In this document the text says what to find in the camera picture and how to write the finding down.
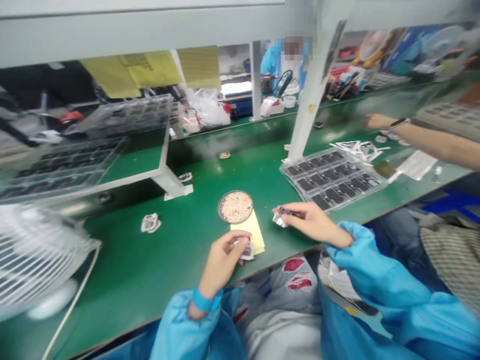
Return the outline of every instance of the smartwatch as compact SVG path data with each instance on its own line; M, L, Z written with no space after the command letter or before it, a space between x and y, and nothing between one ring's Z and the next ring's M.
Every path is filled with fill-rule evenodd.
M408 117L403 117L401 118L400 120L397 120L395 121L394 123L392 123L390 125L390 128L388 129L388 131L392 131L394 128L396 128L397 126L400 126L404 123L411 123L412 121L408 118Z
M193 291L191 300L193 301L193 304L198 310L202 312L208 312L208 311L214 312L219 307L220 301L222 301L223 294L224 294L224 290L221 289L219 292L217 292L216 296L213 299L208 299L200 293L199 288L197 286Z

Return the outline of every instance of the wire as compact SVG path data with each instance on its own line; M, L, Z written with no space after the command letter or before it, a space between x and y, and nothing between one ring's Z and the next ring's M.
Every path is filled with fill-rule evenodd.
M287 73L290 73L291 74L291 77L293 78L294 77L294 72L292 70L286 70L281 76L280 76L280 79L278 80L278 82L276 83L275 87L273 88L273 93L275 93L275 90L277 90L277 87L279 86L280 82L282 81L282 79L284 78L285 74Z
M64 327L70 314L72 313L74 306L76 305L80 295L82 294L82 291L84 290L85 284L87 283L87 280L89 279L90 274L92 273L94 265L97 262L97 258L99 257L99 251L100 251L100 247L97 247L95 249L95 254L93 255L93 259L91 261L90 267L88 268L88 271L86 272L85 277L83 278L83 281L81 282L75 297L71 301L70 307L68 308L67 312L63 316L63 319L61 320L60 325L58 325L58 328L56 329L55 334L53 334L53 337L51 338L50 343L48 344L48 347L46 348L45 353L43 354L41 360L47 360L49 358L49 354L52 351L52 348L54 347L55 341L59 337L60 332L62 331L62 328Z

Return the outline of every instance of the yellow paper pad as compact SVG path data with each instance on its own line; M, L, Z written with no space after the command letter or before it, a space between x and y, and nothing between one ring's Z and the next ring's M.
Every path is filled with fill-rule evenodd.
M250 241L253 244L253 255L265 251L264 238L260 231L260 225L255 210L252 210L250 217L246 221L239 224L230 224L230 230L244 230L251 233Z
M219 56L216 46L179 49L181 69L191 89L220 89Z
M138 98L139 89L183 82L170 51L153 51L80 60L109 98Z
M164 87L183 82L170 51L120 56L139 89Z
M81 64L111 99L138 98L140 91L118 56L80 60Z

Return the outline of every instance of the human hand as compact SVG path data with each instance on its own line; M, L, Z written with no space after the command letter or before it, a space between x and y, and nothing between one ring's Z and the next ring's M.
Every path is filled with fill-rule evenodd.
M314 202L292 202L281 207L296 215L283 214L281 219L309 238L333 245L338 249L348 248L352 244L352 236L330 220Z
M207 299L213 299L229 282L235 265L243 260L240 256L250 241L251 233L242 230L232 230L213 242L206 261L205 269L198 284L200 294Z
M365 129L380 129L388 130L390 126L396 122L397 119L383 116L381 114L367 114L363 120L363 127Z

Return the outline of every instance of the white plastic bag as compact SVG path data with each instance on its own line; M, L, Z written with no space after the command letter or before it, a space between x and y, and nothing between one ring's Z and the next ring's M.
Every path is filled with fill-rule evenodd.
M229 125L232 121L218 101L216 89L200 89L190 98L190 106L196 110L200 122L208 128Z

